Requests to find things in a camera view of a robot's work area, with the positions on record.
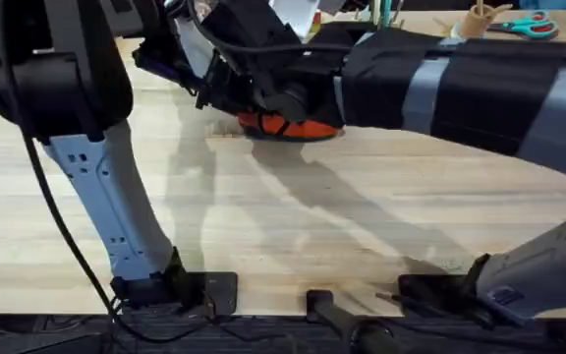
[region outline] wooden cup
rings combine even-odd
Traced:
[[[474,5],[465,17],[458,33],[463,38],[480,38],[486,32],[488,25],[494,20],[494,8],[483,6],[483,16],[480,15],[478,5]]]

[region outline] black fabric sleeve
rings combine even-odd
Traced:
[[[346,124],[399,129],[410,81],[440,37],[382,29],[357,45],[342,73]]]
[[[431,135],[514,155],[565,55],[566,43],[475,39],[460,45],[440,80]]]

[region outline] orange object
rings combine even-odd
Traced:
[[[334,138],[340,130],[311,120],[302,123],[286,121],[277,114],[241,113],[237,116],[250,138],[281,142],[319,142]]]

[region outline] light wooden surface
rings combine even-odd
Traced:
[[[416,134],[347,128],[321,144],[251,142],[232,117],[193,108],[135,68],[130,118],[157,217],[187,269],[240,275],[239,314],[304,311],[332,289],[355,313],[399,315],[374,298],[402,273],[466,271],[566,219],[566,176]],[[108,289],[105,251],[43,155],[64,217]],[[52,221],[20,134],[0,118],[0,313],[104,313]],[[566,316],[566,311],[550,314]]]
[[[495,18],[496,23],[517,20],[526,17],[528,11],[506,11],[499,14]],[[551,10],[549,11],[552,20],[554,20],[559,28],[560,33],[554,39],[556,41],[566,41],[566,10]],[[454,24],[462,22],[467,15],[467,11],[404,11],[399,15],[396,23],[399,24],[401,20],[405,20],[403,30],[413,32],[426,33],[431,35],[449,36],[451,27]],[[353,13],[338,14],[337,20],[351,20],[354,16]],[[499,33],[488,31],[486,38],[498,39],[522,39],[518,35],[509,33]]]

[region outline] teal scissors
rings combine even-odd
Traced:
[[[514,33],[526,39],[550,40],[558,35],[558,24],[546,11],[534,11],[523,19],[490,24],[487,30]]]

